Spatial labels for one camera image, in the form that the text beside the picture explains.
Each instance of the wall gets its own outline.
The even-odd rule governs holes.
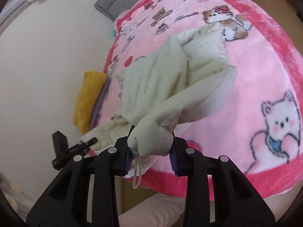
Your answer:
[[[96,1],[32,4],[0,36],[0,170],[33,199],[57,175],[52,133],[81,137],[72,116],[83,73],[103,70],[114,40]]]

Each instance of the wooden floor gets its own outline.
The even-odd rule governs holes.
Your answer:
[[[296,10],[286,0],[252,0],[263,8],[273,19],[278,22],[284,31],[293,41],[298,51],[303,55],[303,22],[297,17]],[[287,209],[300,189],[298,185],[293,191],[288,192],[285,195],[273,196],[267,199],[269,205],[274,201],[282,200],[282,198],[288,198],[289,201],[281,201],[281,204],[285,204]],[[126,212],[138,203],[144,201],[148,197],[154,195],[156,192],[151,189],[139,188],[134,190],[131,183],[123,181],[122,183],[122,212]],[[276,214],[276,218],[280,218],[284,210],[281,209]],[[182,226],[182,221],[178,221],[174,227]]]

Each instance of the silver screw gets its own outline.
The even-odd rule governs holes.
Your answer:
[[[74,157],[74,161],[80,161],[80,160],[82,160],[82,156],[81,155],[76,155],[75,157]]]
[[[117,149],[115,147],[111,147],[107,150],[110,154],[116,153]]]
[[[229,158],[227,156],[223,155],[223,156],[220,157],[220,160],[223,161],[223,162],[228,162]]]
[[[193,148],[187,148],[185,150],[188,154],[193,154],[194,153],[194,149]]]

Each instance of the bed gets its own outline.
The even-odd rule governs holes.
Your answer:
[[[113,76],[157,50],[170,34],[219,23],[230,63],[238,69],[235,87],[221,112],[176,135],[206,156],[229,156],[263,198],[303,179],[303,59],[265,11],[250,0],[107,0],[106,6],[102,1],[98,9],[116,19],[117,36],[104,68]],[[96,125],[117,113],[120,97],[113,77]],[[184,198],[186,183],[173,174],[169,158],[160,157],[141,185]]]

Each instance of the yellow plush cushion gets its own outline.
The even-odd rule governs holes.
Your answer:
[[[89,131],[91,113],[106,81],[106,77],[106,74],[101,72],[86,71],[84,73],[83,85],[77,96],[73,117],[74,124],[82,134]]]

